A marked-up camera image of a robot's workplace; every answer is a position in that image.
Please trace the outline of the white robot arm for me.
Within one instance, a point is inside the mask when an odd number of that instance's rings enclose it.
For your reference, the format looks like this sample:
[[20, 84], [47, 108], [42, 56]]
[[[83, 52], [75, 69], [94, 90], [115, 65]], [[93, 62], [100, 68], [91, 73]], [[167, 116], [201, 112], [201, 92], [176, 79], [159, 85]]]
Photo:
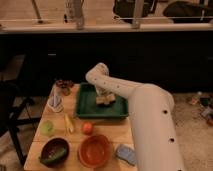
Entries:
[[90, 84], [128, 100], [138, 171], [186, 171], [171, 115], [172, 95], [157, 85], [108, 73], [108, 67], [98, 63], [85, 77]]

